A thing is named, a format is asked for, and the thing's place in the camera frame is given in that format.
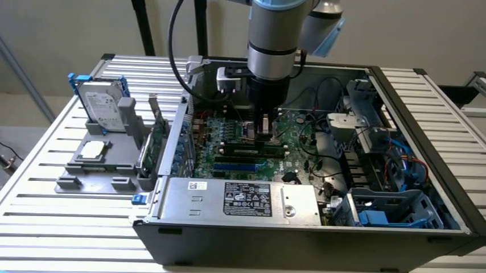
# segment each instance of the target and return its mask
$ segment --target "blue latch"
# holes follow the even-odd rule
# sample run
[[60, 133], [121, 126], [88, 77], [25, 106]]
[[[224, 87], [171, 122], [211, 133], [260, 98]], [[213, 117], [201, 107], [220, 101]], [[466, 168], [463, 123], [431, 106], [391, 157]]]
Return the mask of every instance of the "blue latch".
[[384, 212], [380, 210], [364, 210], [359, 212], [359, 221], [363, 226], [388, 226], [391, 228], [422, 228], [427, 224], [427, 219], [418, 219], [411, 223], [388, 223]]
[[77, 75], [76, 81], [90, 81], [92, 77], [90, 75]]
[[133, 195], [131, 198], [132, 205], [147, 205], [147, 196], [145, 195]]

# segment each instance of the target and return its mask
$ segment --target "black metal pole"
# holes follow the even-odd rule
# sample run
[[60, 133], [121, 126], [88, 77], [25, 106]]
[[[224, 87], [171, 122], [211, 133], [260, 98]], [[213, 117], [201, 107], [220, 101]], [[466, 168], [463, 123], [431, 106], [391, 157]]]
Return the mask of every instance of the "black metal pole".
[[205, 9], [207, 9], [207, 0], [195, 0], [197, 53], [201, 56], [207, 56], [208, 54]]
[[155, 56], [155, 48], [152, 41], [151, 25], [148, 23], [145, 0], [131, 0], [133, 6], [136, 22], [139, 24], [143, 50], [147, 56]]

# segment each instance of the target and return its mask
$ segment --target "silver metal panel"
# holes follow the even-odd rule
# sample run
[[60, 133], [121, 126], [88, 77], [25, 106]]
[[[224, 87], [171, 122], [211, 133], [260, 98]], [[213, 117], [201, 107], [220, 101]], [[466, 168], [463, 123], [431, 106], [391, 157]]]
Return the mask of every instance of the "silver metal panel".
[[403, 102], [408, 105], [442, 105], [442, 102], [436, 98], [402, 98]]
[[428, 86], [426, 84], [394, 84], [391, 86], [398, 90], [422, 90], [428, 91]]
[[[191, 189], [191, 183], [203, 183], [203, 189]], [[168, 179], [161, 192], [164, 198], [159, 219], [172, 223], [211, 222], [215, 225], [321, 225], [312, 186], [284, 185], [279, 182], [264, 181], [255, 181], [251, 185], [247, 183], [248, 181], [219, 179], [209, 181], [193, 178]], [[229, 190], [231, 187], [236, 189], [237, 194]], [[241, 187], [253, 190], [244, 192], [239, 190]], [[269, 191], [269, 194], [257, 195], [257, 192], [263, 192], [261, 187], [265, 192]], [[245, 216], [256, 211], [263, 213], [264, 210], [267, 210], [264, 213], [267, 216]]]
[[[116, 56], [115, 60], [116, 65], [120, 64], [127, 69], [132, 64], [140, 67], [131, 68], [135, 70], [149, 68], [153, 71], [163, 71], [161, 68], [168, 67], [167, 58], [160, 57]], [[184, 60], [177, 60], [177, 67], [184, 72]], [[102, 69], [104, 66], [98, 65], [94, 70], [102, 73]], [[391, 69], [386, 70], [384, 74], [418, 77], [411, 69]], [[156, 89], [136, 90], [133, 87]], [[157, 77], [132, 77], [129, 88], [133, 97], [139, 93], [147, 95], [153, 90], [159, 94], [179, 90], [173, 78]], [[145, 101], [145, 98], [136, 97], [136, 100]], [[140, 114], [145, 110], [136, 109], [136, 112], [143, 116], [144, 123], [149, 124], [151, 120], [147, 118], [149, 115]], [[58, 195], [53, 191], [60, 167], [72, 156], [69, 151], [72, 144], [57, 141], [80, 141], [85, 134], [84, 122], [85, 113], [73, 98], [0, 191], [0, 270], [168, 272], [172, 268], [151, 261], [148, 251], [131, 228], [127, 215], [147, 214], [147, 209], [137, 212], [131, 208], [131, 196]], [[467, 133], [446, 132], [431, 132], [431, 136], [439, 137], [439, 133], [448, 135], [446, 138], [470, 136]], [[468, 158], [467, 154], [460, 155], [464, 159]], [[459, 182], [468, 193], [486, 193], [483, 179], [459, 178]], [[479, 211], [486, 216], [486, 209]], [[440, 257], [415, 269], [412, 273], [483, 273], [484, 268], [486, 247], [464, 257]], [[177, 268], [177, 271], [228, 272], [228, 269], [191, 267]]]
[[451, 122], [458, 123], [456, 118], [450, 114], [424, 114], [424, 113], [412, 113], [412, 117], [416, 121], [426, 121], [426, 122]]
[[400, 95], [402, 98], [406, 97], [422, 97], [422, 98], [435, 98], [434, 94], [430, 94], [427, 92], [423, 91], [414, 91], [414, 90], [396, 90], [398, 95]]
[[430, 141], [476, 142], [476, 139], [468, 133], [426, 131], [424, 134]]

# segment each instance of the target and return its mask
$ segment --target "warning label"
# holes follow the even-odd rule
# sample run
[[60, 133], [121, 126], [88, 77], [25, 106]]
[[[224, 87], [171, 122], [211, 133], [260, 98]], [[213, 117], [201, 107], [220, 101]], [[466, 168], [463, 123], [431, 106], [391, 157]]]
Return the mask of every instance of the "warning label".
[[272, 216], [269, 184], [224, 183], [225, 215]]

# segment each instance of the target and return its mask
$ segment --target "black cable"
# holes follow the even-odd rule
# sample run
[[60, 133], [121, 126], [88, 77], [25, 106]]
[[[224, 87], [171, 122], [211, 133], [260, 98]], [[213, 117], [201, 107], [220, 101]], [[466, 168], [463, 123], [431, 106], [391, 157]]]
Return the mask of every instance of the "black cable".
[[335, 176], [335, 175], [341, 175], [343, 173], [341, 172], [336, 172], [336, 173], [333, 173], [333, 174], [331, 174], [331, 175], [316, 175], [315, 173], [313, 173], [313, 170], [312, 170], [312, 173], [311, 173], [315, 177], [317, 177], [317, 178], [328, 178], [328, 177], [331, 177], [331, 176]]
[[5, 147], [6, 149], [9, 149], [10, 151], [12, 151], [12, 153], [14, 154], [14, 156], [21, 160], [21, 161], [24, 161], [24, 159], [21, 158], [21, 156], [17, 154], [17, 152], [12, 149], [12, 147], [9, 147], [9, 146], [6, 146], [5, 144], [2, 144], [1, 142], [0, 142], [0, 145], [2, 146], [2, 147]]
[[317, 178], [328, 178], [328, 177], [331, 177], [331, 176], [341, 175], [341, 174], [343, 174], [341, 172], [336, 172], [336, 173], [333, 173], [333, 174], [331, 174], [331, 175], [316, 175], [316, 173], [313, 172], [313, 169], [315, 169], [315, 166], [316, 166], [316, 165], [317, 165], [317, 163], [312, 165], [311, 170], [309, 170], [308, 172], [311, 173], [311, 175], [313, 175], [313, 176], [315, 176], [315, 177], [317, 177]]
[[[319, 121], [321, 121], [321, 120], [324, 120], [323, 118], [321, 119], [317, 119], [317, 120], [315, 120], [315, 121], [311, 121], [311, 122], [308, 122], [305, 125], [304, 125], [304, 127], [301, 128], [301, 131], [300, 131], [300, 133], [299, 133], [299, 139], [300, 139], [300, 137], [301, 137], [301, 134], [304, 133], [304, 131], [305, 131], [305, 128], [307, 128], [307, 126], [311, 124], [311, 123], [317, 123]], [[339, 159], [336, 158], [336, 157], [333, 157], [333, 156], [329, 156], [329, 155], [320, 155], [320, 154], [313, 154], [312, 152], [308, 152], [305, 149], [304, 149], [304, 147], [301, 146], [301, 142], [299, 141], [299, 148], [300, 148], [300, 150], [307, 154], [307, 155], [311, 155], [311, 156], [316, 156], [316, 157], [319, 157], [319, 158], [331, 158], [331, 159], [333, 159], [335, 161], [337, 161], [339, 163], [340, 163], [340, 161], [339, 161]]]
[[349, 141], [349, 147], [351, 147], [351, 145], [352, 144], [355, 144], [355, 142], [358, 141], [358, 137], [359, 137], [359, 135], [362, 134], [362, 133], [364, 133], [364, 131], [366, 130], [368, 130], [370, 128], [374, 128], [372, 126], [368, 126], [368, 127], [366, 127], [356, 135], [355, 135], [355, 137], [352, 138], [352, 140]]
[[301, 95], [304, 94], [304, 92], [307, 91], [307, 90], [309, 90], [309, 91], [313, 91], [315, 92], [315, 89], [312, 88], [312, 87], [305, 87], [305, 88], [303, 88], [303, 90], [300, 91], [300, 93], [299, 93], [299, 95], [296, 95], [296, 97], [289, 101], [289, 102], [285, 102], [284, 104], [283, 104], [283, 106], [288, 106], [288, 105], [291, 105], [300, 97], [301, 97]]
[[179, 0], [177, 4], [175, 5], [175, 9], [172, 12], [172, 16], [169, 18], [169, 25], [168, 25], [168, 61], [169, 61], [169, 66], [172, 68], [172, 72], [173, 72], [173, 76], [177, 79], [180, 86], [184, 88], [184, 90], [197, 99], [205, 101], [205, 102], [211, 102], [211, 103], [216, 103], [216, 102], [223, 102], [225, 101], [229, 96], [231, 96], [231, 92], [228, 92], [224, 95], [224, 98], [217, 99], [217, 100], [212, 100], [209, 98], [204, 98], [201, 95], [196, 94], [195, 92], [192, 92], [189, 86], [187, 85], [187, 83], [184, 82], [183, 77], [180, 76], [177, 67], [175, 66], [175, 60], [173, 60], [173, 48], [172, 48], [172, 37], [173, 37], [173, 24], [175, 24], [175, 18], [177, 17], [177, 13], [180, 10], [180, 6], [183, 5], [184, 0]]
[[321, 84], [324, 83], [324, 81], [327, 80], [335, 80], [337, 83], [339, 83], [339, 87], [340, 87], [340, 96], [344, 97], [344, 93], [345, 93], [345, 88], [344, 88], [344, 85], [343, 85], [343, 82], [333, 76], [329, 76], [329, 77], [325, 77], [320, 80], [319, 82], [319, 85], [317, 85], [317, 88], [316, 88], [316, 98], [315, 98], [315, 102], [316, 104], [319, 105], [319, 89], [320, 89], [320, 86]]
[[299, 71], [296, 72], [295, 76], [289, 76], [289, 78], [296, 78], [301, 74], [301, 71], [303, 71], [304, 65], [305, 65], [305, 59], [307, 59], [307, 51], [305, 50], [301, 50], [300, 51], [300, 66], [299, 66]]
[[343, 85], [343, 82], [333, 76], [329, 76], [329, 77], [325, 77], [320, 80], [320, 83], [317, 85], [317, 93], [319, 93], [319, 89], [320, 89], [320, 86], [321, 84], [324, 83], [324, 81], [327, 80], [335, 80], [337, 83], [339, 83], [339, 87], [340, 87], [340, 95], [344, 96], [344, 91], [345, 91], [345, 88], [344, 88], [344, 85]]

